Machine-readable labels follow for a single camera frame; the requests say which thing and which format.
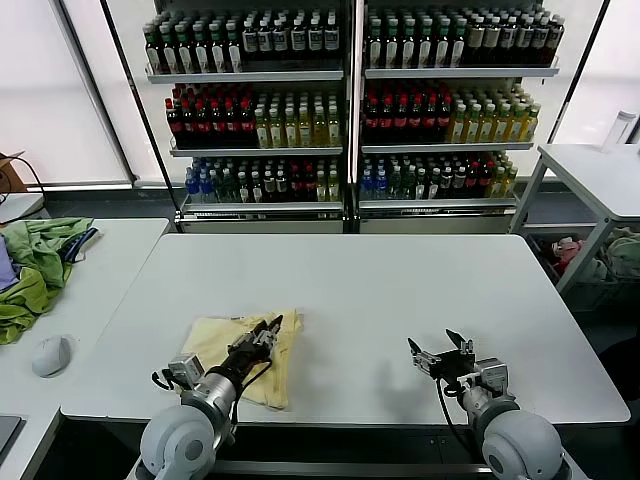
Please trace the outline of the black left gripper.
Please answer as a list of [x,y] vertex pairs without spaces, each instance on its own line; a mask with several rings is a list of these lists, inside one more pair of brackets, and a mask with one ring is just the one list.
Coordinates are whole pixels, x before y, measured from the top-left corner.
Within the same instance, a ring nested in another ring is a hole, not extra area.
[[253,368],[266,363],[277,342],[283,316],[259,322],[251,331],[240,335],[229,346],[227,358],[219,366],[219,373],[232,383],[242,383]]

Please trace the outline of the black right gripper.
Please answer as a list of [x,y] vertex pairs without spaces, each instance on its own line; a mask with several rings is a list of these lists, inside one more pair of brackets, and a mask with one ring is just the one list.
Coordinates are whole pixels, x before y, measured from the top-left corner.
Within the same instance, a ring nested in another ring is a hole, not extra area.
[[475,371],[474,344],[460,333],[446,329],[446,334],[458,350],[433,355],[421,349],[408,338],[413,365],[423,373],[429,373],[434,380],[443,379],[446,383],[456,383],[459,377]]

